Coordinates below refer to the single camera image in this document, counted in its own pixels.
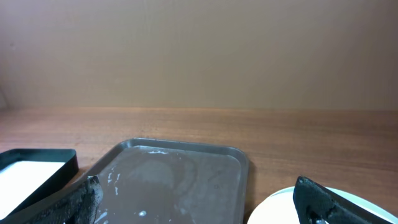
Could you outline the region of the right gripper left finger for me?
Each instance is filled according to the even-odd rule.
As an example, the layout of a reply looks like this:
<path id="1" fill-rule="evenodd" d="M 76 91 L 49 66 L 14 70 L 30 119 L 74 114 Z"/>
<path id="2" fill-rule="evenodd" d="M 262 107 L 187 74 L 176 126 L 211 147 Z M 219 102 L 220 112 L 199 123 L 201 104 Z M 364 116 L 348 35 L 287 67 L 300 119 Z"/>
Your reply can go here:
<path id="1" fill-rule="evenodd" d="M 74 191 L 30 218 L 30 224 L 58 224 L 95 222 L 96 212 L 103 199 L 103 190 L 96 175 L 88 176 Z"/>

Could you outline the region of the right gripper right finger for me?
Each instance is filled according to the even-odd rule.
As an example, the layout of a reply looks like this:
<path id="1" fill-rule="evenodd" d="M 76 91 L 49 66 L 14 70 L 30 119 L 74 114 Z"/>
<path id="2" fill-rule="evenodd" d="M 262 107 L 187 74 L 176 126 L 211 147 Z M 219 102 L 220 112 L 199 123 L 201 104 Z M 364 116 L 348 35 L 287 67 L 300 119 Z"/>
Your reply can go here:
<path id="1" fill-rule="evenodd" d="M 293 201 L 300 224 L 322 220 L 329 224 L 390 223 L 305 176 L 297 178 Z"/>

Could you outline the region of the white plate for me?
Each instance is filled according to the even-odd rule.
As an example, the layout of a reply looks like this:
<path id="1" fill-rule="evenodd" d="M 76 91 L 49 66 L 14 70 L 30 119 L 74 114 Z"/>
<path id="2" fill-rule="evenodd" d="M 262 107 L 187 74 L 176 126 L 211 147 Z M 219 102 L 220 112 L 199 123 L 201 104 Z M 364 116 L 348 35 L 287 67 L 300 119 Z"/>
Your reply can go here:
<path id="1" fill-rule="evenodd" d="M 328 190 L 331 190 L 374 215 L 397 224 L 397 217 L 372 202 L 342 190 L 331 187 L 328 187 Z M 294 187 L 287 187 L 274 192 L 253 210 L 248 219 L 248 224 L 299 224 L 299 218 L 293 201 L 293 192 Z"/>

